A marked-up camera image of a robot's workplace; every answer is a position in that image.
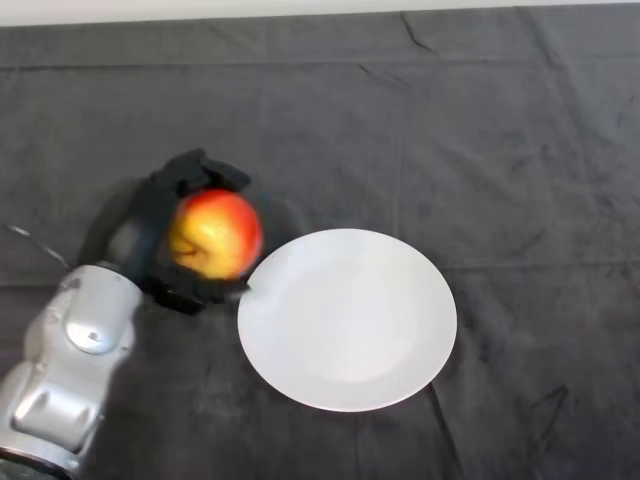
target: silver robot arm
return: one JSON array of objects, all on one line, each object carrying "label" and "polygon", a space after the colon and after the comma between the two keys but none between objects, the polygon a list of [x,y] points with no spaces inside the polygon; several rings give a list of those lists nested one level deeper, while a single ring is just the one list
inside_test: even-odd
[{"label": "silver robot arm", "polygon": [[[142,298],[126,277],[86,265],[63,280],[30,325],[24,361],[0,389],[0,450],[12,462],[25,460],[23,469],[36,467],[26,478],[78,473],[113,373],[133,348],[132,320]],[[4,463],[0,479],[19,468]]]},{"label": "silver robot arm", "polygon": [[0,480],[73,479],[103,418],[109,385],[134,344],[143,294],[194,314],[246,288],[156,261],[180,201],[207,188],[240,191],[250,178],[194,150],[105,205],[79,265],[30,325],[24,360],[0,385]]}]

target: apple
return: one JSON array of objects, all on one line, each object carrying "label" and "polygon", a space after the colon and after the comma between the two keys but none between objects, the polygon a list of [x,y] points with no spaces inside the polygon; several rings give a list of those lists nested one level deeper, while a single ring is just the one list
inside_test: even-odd
[{"label": "apple", "polygon": [[173,260],[206,278],[240,277],[262,250],[262,227],[253,207],[222,189],[189,197],[169,233]]}]

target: white plate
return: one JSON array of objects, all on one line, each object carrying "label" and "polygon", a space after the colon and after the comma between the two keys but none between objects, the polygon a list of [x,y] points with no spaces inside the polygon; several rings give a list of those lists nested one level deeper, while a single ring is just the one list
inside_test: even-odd
[{"label": "white plate", "polygon": [[453,296],[406,243],[327,230],[272,253],[249,280],[238,329],[249,361],[306,405],[356,412],[399,402],[444,366],[456,336]]}]

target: white wall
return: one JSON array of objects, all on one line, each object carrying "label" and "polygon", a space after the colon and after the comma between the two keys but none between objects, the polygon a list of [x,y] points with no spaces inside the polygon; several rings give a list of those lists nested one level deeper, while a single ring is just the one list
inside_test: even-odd
[{"label": "white wall", "polygon": [[0,0],[0,25],[314,15],[559,3],[602,2],[598,0]]}]

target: plate rim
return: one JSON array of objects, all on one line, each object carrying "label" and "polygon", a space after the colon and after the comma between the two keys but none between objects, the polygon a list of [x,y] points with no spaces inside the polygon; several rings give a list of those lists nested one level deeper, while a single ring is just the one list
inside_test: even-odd
[{"label": "plate rim", "polygon": [[443,360],[441,362],[439,362],[440,364],[438,365],[437,369],[435,370],[435,373],[433,374],[433,376],[431,376],[431,378],[429,378],[428,380],[426,380],[424,382],[423,385],[420,385],[418,387],[416,387],[415,389],[412,389],[409,393],[403,393],[402,395],[399,395],[397,397],[394,397],[394,399],[389,400],[389,401],[385,401],[385,402],[371,402],[370,406],[367,407],[336,407],[336,406],[326,406],[326,405],[319,405],[317,403],[314,402],[309,402],[306,400],[301,400],[298,398],[295,398],[287,393],[285,393],[283,390],[281,390],[280,388],[278,388],[276,385],[274,385],[271,381],[269,381],[267,378],[265,378],[265,376],[262,374],[262,372],[256,367],[256,363],[254,361],[252,361],[251,356],[248,353],[248,350],[246,348],[245,345],[245,339],[244,339],[244,335],[242,334],[242,329],[240,328],[240,310],[242,308],[242,302],[243,299],[240,299],[240,303],[238,305],[238,313],[237,313],[237,324],[238,324],[238,336],[240,339],[240,344],[242,346],[242,350],[247,358],[247,360],[249,361],[249,364],[251,365],[251,367],[253,368],[253,370],[260,376],[260,378],[262,378],[262,380],[264,380],[271,388],[273,388],[276,392],[278,392],[281,395],[284,395],[285,397],[300,403],[302,405],[308,406],[308,407],[312,407],[312,408],[317,408],[319,410],[326,410],[326,411],[330,411],[330,412],[339,412],[339,413],[357,413],[357,412],[369,412],[369,411],[373,411],[373,410],[379,410],[382,408],[386,408],[386,407],[390,407],[392,405],[395,405],[397,403],[400,403],[406,399],[408,399],[409,397],[412,397],[413,395],[417,394],[418,392],[420,392],[421,390],[423,390],[424,388],[428,387],[429,384],[431,384],[433,382],[433,380],[442,372],[444,366],[446,365],[446,363],[449,361],[449,358],[451,357],[451,353],[453,352],[453,349],[455,347],[455,343],[456,343],[456,339],[458,336],[458,309],[456,307],[456,302],[455,302],[455,298],[453,297],[453,292],[451,291],[451,287],[449,286],[449,283],[447,282],[446,278],[444,278],[444,275],[442,275],[442,272],[440,271],[440,269],[438,269],[438,267],[436,267],[433,262],[431,260],[429,260],[429,258],[424,255],[422,252],[420,252],[417,248],[415,248],[414,246],[392,236],[392,235],[387,235],[385,233],[381,233],[381,232],[376,232],[374,230],[367,230],[367,229],[362,229],[362,228],[329,228],[329,229],[324,229],[324,230],[318,230],[315,232],[311,232],[311,233],[307,233],[305,235],[302,235],[298,238],[295,238],[293,240],[291,240],[290,242],[285,243],[284,245],[280,246],[279,248],[277,248],[276,250],[274,250],[270,255],[268,255],[262,262],[260,262],[260,264],[254,269],[254,271],[252,272],[251,276],[249,277],[249,282],[251,282],[251,277],[255,274],[255,272],[260,268],[260,265],[262,265],[262,263],[264,261],[266,261],[269,257],[271,257],[272,255],[274,255],[276,252],[280,251],[281,249],[288,247],[294,243],[298,243],[299,241],[302,241],[303,239],[307,238],[307,237],[311,237],[311,236],[315,236],[318,234],[327,234],[330,232],[344,232],[344,231],[353,231],[353,232],[358,232],[359,234],[367,234],[367,235],[371,235],[373,234],[374,236],[382,236],[382,237],[387,237],[389,239],[392,239],[394,241],[400,242],[401,244],[403,244],[405,247],[410,248],[411,250],[415,251],[416,253],[418,253],[421,257],[423,257],[427,262],[429,262],[429,264],[435,269],[435,271],[438,273],[438,275],[440,276],[440,278],[442,279],[442,281],[444,282],[444,285],[447,287],[446,290],[448,292],[447,297],[449,298],[451,305],[453,306],[453,321],[451,322],[453,325],[453,329],[452,329],[452,340],[450,342],[449,347],[447,348],[447,355],[443,356]]}]

